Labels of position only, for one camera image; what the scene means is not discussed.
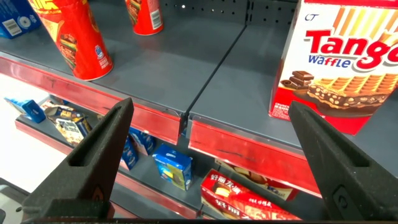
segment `gray metal shelf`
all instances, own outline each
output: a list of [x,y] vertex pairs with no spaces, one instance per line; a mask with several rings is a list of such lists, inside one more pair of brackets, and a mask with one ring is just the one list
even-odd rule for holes
[[[303,152],[293,126],[268,116],[271,90],[288,26],[247,26],[190,111],[192,120],[271,144],[294,154]],[[398,177],[398,91],[365,127],[348,136],[365,153]]]
[[90,1],[114,61],[111,73],[92,82],[72,76],[43,26],[13,40],[0,39],[0,56],[40,67],[111,95],[131,96],[143,105],[150,103],[185,113],[242,31],[244,21],[187,16],[176,13],[172,4],[163,5],[165,29],[162,32],[139,36],[132,31],[124,1]]
[[[183,219],[183,217],[177,215],[175,212],[172,212],[119,184],[115,184],[113,186],[111,201],[139,218]],[[115,213],[115,218],[123,218],[123,216],[116,215],[117,214]]]
[[[72,108],[75,108],[77,111],[84,113],[92,127],[99,122],[96,117],[96,113],[71,103],[69,105]],[[24,123],[25,125],[28,125],[29,127],[34,128],[35,130],[40,131],[41,133],[44,133],[45,135],[50,136],[59,142],[69,145],[65,138],[55,128],[53,123],[48,119],[37,124],[23,116],[19,116],[17,121]],[[161,179],[152,156],[139,154],[139,160],[131,170],[126,170],[125,168],[120,167],[119,172],[139,182],[140,184],[159,192],[162,195],[172,198],[176,202],[181,203],[182,205],[191,208],[194,211],[199,211],[201,209],[200,184],[204,176],[207,175],[208,171],[210,169],[219,168],[219,165],[214,163],[213,158],[199,152],[189,150],[188,140],[185,138],[181,138],[177,146],[157,140],[157,147],[159,147],[162,143],[168,144],[174,149],[193,157],[194,180],[188,191],[181,190],[172,183]]]

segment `store shelf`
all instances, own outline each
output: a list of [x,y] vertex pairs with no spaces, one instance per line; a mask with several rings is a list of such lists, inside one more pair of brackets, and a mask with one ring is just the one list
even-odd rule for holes
[[[115,184],[113,186],[111,200],[117,204],[116,206],[114,205],[114,207],[119,206],[127,211],[131,211],[137,218],[183,219],[183,217],[177,215],[175,212],[172,212],[169,209],[166,209],[165,207],[156,204],[125,187],[120,186],[119,184]],[[118,213],[122,215],[122,218],[131,218],[120,213],[120,210]]]
[[[77,105],[69,105],[87,115],[88,122],[95,126],[98,123],[96,113],[84,109]],[[73,148],[66,142],[65,138],[57,131],[49,120],[44,120],[37,124],[31,120],[20,116],[16,119],[17,129],[32,135],[42,142],[58,149],[64,154],[69,154]],[[214,163],[214,159],[204,154],[188,149],[188,140],[181,139],[178,146],[172,146],[176,150],[193,157],[194,181],[188,191],[183,191],[173,184],[160,178],[159,171],[152,156],[139,154],[137,164],[131,170],[120,167],[116,176],[116,183],[120,186],[135,192],[153,203],[159,204],[184,218],[196,218],[201,209],[200,184],[207,172],[219,165]]]
[[[190,111],[189,147],[320,197],[293,126],[268,116],[288,28],[246,27]],[[397,110],[395,92],[359,134],[348,136],[395,176]]]
[[0,73],[100,114],[131,97],[135,106],[131,125],[176,144],[181,117],[243,23],[176,13],[170,5],[162,10],[165,29],[139,36],[132,31],[123,1],[90,1],[90,6],[114,61],[110,74],[92,82],[73,77],[44,27],[0,40]]

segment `red snack box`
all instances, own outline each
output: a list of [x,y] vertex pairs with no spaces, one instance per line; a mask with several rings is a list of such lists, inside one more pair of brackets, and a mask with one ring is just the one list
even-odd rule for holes
[[398,2],[301,0],[269,114],[289,120],[292,101],[356,134],[398,83]]
[[72,70],[94,80],[113,68],[87,0],[29,0]]
[[300,220],[213,169],[201,184],[201,200],[230,219]]
[[259,175],[255,172],[251,172],[247,169],[243,169],[241,167],[237,167],[231,164],[227,164],[219,159],[216,159],[216,163],[228,169],[241,177],[250,180],[256,185],[262,187],[263,189],[273,193],[276,196],[279,196],[283,200],[292,200],[295,198],[299,190],[284,185],[278,181],[271,180],[270,178],[264,177],[263,175]]
[[156,34],[163,29],[159,0],[125,0],[133,30],[139,35]]

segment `blue carton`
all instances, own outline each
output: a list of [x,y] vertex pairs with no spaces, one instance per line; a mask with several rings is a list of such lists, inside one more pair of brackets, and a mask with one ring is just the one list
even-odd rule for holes
[[32,120],[33,122],[40,123],[45,119],[43,110],[38,106],[34,100],[18,101],[16,99],[4,98],[11,106],[15,107],[22,115]]
[[162,144],[153,155],[160,176],[188,190],[192,184],[192,158]]
[[136,149],[144,155],[149,155],[155,149],[156,141],[153,136],[130,127],[129,134],[136,143]]
[[126,163],[129,170],[131,170],[138,161],[138,154],[134,150],[134,147],[129,137],[127,137],[126,143],[124,144],[122,159]]
[[40,26],[27,0],[0,0],[0,37],[13,39]]

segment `red package with chinese text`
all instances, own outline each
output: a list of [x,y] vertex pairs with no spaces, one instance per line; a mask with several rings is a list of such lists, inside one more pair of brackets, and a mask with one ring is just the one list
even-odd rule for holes
[[229,219],[300,220],[213,169],[201,184],[201,200]]

